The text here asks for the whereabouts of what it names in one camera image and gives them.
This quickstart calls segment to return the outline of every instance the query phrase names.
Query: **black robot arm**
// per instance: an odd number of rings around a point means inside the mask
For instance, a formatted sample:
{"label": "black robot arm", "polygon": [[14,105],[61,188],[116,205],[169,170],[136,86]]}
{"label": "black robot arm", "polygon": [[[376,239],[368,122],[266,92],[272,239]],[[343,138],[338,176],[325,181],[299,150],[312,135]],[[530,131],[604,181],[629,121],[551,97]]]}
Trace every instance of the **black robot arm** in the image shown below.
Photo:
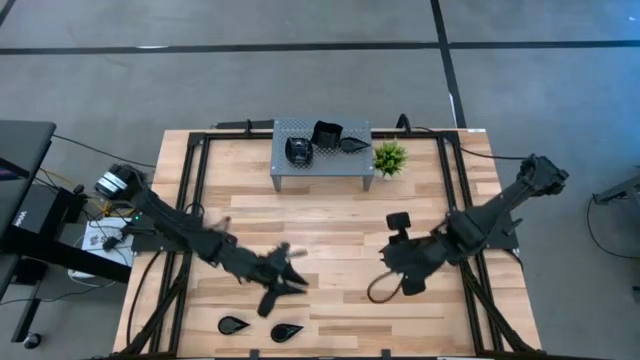
{"label": "black robot arm", "polygon": [[531,155],[522,162],[516,181],[486,204],[447,213],[445,220],[429,236],[409,239],[411,226],[405,213],[387,216],[387,225],[398,234],[380,252],[385,265],[400,273],[405,295],[426,289],[425,279],[445,262],[458,265],[482,251],[494,237],[509,236],[521,222],[507,221],[511,210],[530,197],[559,194],[569,174],[544,156]]}
{"label": "black robot arm", "polygon": [[127,202],[137,210],[139,215],[127,225],[128,231],[152,227],[212,266],[221,264],[238,281],[264,286],[267,292],[258,307],[260,316],[269,315],[278,297],[306,292],[302,287],[290,285],[308,283],[291,266],[288,243],[281,243],[266,255],[240,247],[232,234],[204,227],[199,206],[186,213],[160,200],[145,183],[144,174],[129,165],[111,166],[95,188],[108,200]]}

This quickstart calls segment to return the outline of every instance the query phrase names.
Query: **potted plant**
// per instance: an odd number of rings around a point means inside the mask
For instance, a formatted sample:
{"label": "potted plant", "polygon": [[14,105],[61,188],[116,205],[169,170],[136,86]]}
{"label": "potted plant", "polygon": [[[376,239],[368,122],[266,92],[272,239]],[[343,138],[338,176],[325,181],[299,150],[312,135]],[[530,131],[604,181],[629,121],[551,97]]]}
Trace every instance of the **potted plant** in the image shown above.
{"label": "potted plant", "polygon": [[383,143],[381,147],[375,149],[375,153],[374,166],[382,172],[383,178],[399,173],[407,163],[407,149],[396,141]]}

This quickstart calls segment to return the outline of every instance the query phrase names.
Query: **gray floor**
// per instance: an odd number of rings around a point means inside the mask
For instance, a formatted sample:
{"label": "gray floor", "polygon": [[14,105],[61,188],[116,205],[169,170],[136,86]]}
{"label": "gray floor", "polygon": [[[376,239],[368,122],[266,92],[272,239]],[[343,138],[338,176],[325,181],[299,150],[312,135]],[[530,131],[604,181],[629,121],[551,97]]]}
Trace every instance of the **gray floor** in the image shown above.
{"label": "gray floor", "polygon": [[[441,1],[450,41],[640,38],[637,1]],[[17,0],[0,47],[210,45],[304,41],[435,41],[428,1]],[[544,348],[556,354],[640,358],[640,262],[589,239],[593,192],[640,165],[640,49],[457,50],[469,127],[487,128],[496,154],[550,157],[571,173],[561,196],[515,212],[525,276]],[[0,56],[0,118],[50,120],[58,133],[154,162],[165,129],[274,116],[369,118],[388,126],[452,127],[438,50],[242,54]],[[92,184],[111,163],[54,142],[45,168]],[[518,164],[499,162],[503,184]],[[594,231],[640,255],[637,212],[596,207]],[[53,271],[44,297],[78,290]],[[12,287],[3,300],[27,295]],[[0,308],[0,358],[107,354],[123,286],[43,304],[33,351],[8,342],[19,305]]]}

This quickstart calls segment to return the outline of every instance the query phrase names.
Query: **black metal frame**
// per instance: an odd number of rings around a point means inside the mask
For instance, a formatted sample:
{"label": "black metal frame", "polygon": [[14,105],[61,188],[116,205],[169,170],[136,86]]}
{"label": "black metal frame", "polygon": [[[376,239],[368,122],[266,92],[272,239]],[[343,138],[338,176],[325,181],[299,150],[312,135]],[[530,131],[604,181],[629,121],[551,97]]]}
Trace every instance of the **black metal frame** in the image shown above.
{"label": "black metal frame", "polygon": [[[193,195],[193,208],[197,208],[197,205],[200,204],[202,200],[202,194],[204,190],[204,178],[207,171],[207,160],[209,157],[210,150],[210,142],[214,140],[251,140],[251,139],[272,139],[272,132],[252,132],[252,123],[251,121],[246,121],[244,124],[244,131],[242,132],[216,132],[216,133],[191,133],[189,135],[189,141],[187,146],[187,152],[185,154],[185,161],[182,170],[182,178],[180,181],[180,188],[178,193],[178,200],[176,203],[176,208],[184,209],[186,193],[187,193],[187,184],[189,182],[189,174],[193,164],[193,157],[195,148],[197,145],[202,147],[200,154],[200,162],[198,164],[197,176],[195,181],[195,190]],[[464,160],[462,157],[462,151],[460,149],[460,138],[457,131],[412,131],[409,120],[406,116],[402,115],[396,124],[397,129],[402,129],[403,131],[373,131],[372,138],[373,139],[434,139],[437,142],[438,147],[438,155],[440,159],[440,165],[442,168],[443,174],[443,186],[445,188],[445,193],[447,197],[447,204],[449,210],[456,209],[457,202],[454,191],[454,183],[451,176],[451,168],[449,166],[449,159],[447,156],[447,146],[446,142],[448,141],[451,144],[454,152],[455,164],[458,170],[458,175],[460,179],[460,187],[462,190],[463,203],[465,207],[472,206],[472,198],[471,191],[469,187],[469,182],[467,179],[467,174],[464,166]],[[192,254],[185,253],[182,266],[180,272],[186,272],[186,275],[189,275],[190,265],[191,265]],[[480,286],[482,287],[483,293],[490,299],[493,300],[491,285],[489,282],[489,275],[486,267],[486,261],[482,254],[479,254],[475,257],[476,267],[478,269],[478,274],[480,275]],[[175,262],[175,253],[170,252],[167,254],[167,259],[165,260],[164,272],[162,276],[161,283],[161,291],[159,302],[166,295],[167,290],[170,287],[171,279],[172,279],[172,270]],[[173,317],[173,326],[171,328],[170,333],[170,344],[169,344],[169,352],[176,353],[178,351],[178,344],[180,339],[180,333],[182,329],[182,317],[184,314],[184,307],[186,301],[186,291],[187,284],[184,285],[184,288],[179,293],[176,300],[175,313]],[[465,302],[468,310],[469,316],[469,325],[471,329],[471,335],[473,338],[474,351],[476,354],[480,354],[485,351],[482,331],[480,328],[480,321],[478,317],[478,310],[475,303],[474,293],[472,289],[464,282],[463,280],[463,288],[465,293]],[[503,351],[502,345],[502,337],[500,335],[499,329],[493,324],[491,319],[489,319],[490,329],[491,329],[491,338],[493,350],[495,351]],[[158,352],[159,349],[159,339],[160,339],[160,331],[162,329],[162,323],[158,325],[156,330],[154,331],[151,338],[151,347],[149,348],[149,352]],[[357,359],[366,359],[366,357],[357,357]]]}

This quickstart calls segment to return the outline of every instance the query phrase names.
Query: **wooden table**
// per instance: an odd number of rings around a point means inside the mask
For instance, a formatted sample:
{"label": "wooden table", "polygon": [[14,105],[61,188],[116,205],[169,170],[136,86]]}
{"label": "wooden table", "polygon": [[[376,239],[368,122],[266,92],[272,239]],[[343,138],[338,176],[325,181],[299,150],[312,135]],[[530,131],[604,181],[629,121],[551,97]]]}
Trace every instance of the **wooden table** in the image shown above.
{"label": "wooden table", "polygon": [[[162,143],[153,190],[175,204],[189,131],[167,131]],[[487,134],[460,131],[462,146],[490,153]],[[447,211],[436,142],[399,140],[408,149],[406,170],[392,180],[376,177],[371,190],[362,192],[354,178],[287,178],[276,194],[269,177],[270,140],[216,140],[208,157],[203,206],[205,221],[232,217],[230,231],[240,245],[266,252],[281,241],[309,255],[293,260],[309,281],[309,292],[278,300],[267,319],[256,314],[263,289],[238,285],[235,278],[201,260],[192,265],[182,325],[179,356],[243,356],[259,349],[264,356],[379,356],[391,349],[395,356],[473,354],[462,282],[457,268],[443,266],[427,280],[427,291],[411,297],[399,294],[387,304],[372,304],[366,288],[386,271],[378,250],[391,234],[385,216],[408,211],[411,234],[425,234]],[[455,176],[453,152],[448,151]],[[190,177],[193,193],[198,150]],[[475,204],[500,192],[492,159],[465,154]],[[458,204],[462,203],[456,183]],[[135,259],[122,309],[114,351],[125,346],[127,317],[142,271],[152,254]],[[539,347],[524,278],[519,265],[503,251],[487,250],[487,267],[496,305],[522,338]],[[181,261],[178,260],[174,274]],[[164,255],[151,268],[135,309],[136,334],[156,306]],[[374,292],[385,296],[397,278],[382,282]],[[478,305],[486,347],[491,346],[486,315]],[[233,315],[251,324],[233,336],[223,336],[217,323]],[[164,321],[161,350],[168,348],[173,311]],[[280,322],[305,326],[285,344],[269,337]]]}

